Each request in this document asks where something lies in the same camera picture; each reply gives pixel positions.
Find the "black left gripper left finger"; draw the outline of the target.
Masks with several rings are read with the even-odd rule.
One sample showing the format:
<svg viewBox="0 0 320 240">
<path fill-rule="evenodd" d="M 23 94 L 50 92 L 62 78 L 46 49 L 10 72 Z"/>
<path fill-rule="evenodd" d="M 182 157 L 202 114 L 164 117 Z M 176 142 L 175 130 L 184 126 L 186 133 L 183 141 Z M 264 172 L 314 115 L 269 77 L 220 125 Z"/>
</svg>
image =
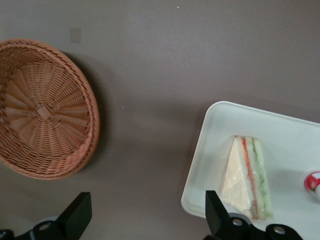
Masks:
<svg viewBox="0 0 320 240">
<path fill-rule="evenodd" d="M 20 240 L 79 240 L 92 219 L 90 192 L 81 192 L 57 217 L 35 225 Z"/>
</svg>

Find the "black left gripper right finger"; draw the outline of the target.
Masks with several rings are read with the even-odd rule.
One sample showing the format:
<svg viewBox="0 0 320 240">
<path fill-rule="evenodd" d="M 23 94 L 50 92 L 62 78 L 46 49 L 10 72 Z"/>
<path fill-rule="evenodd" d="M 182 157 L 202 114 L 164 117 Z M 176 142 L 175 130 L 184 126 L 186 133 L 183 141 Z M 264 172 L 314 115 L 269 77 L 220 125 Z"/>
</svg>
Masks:
<svg viewBox="0 0 320 240">
<path fill-rule="evenodd" d="M 205 192 L 205 218 L 211 234 L 206 240 L 301 240 L 291 227 L 269 224 L 265 230 L 256 228 L 243 214 L 228 213 L 214 190 Z"/>
</svg>

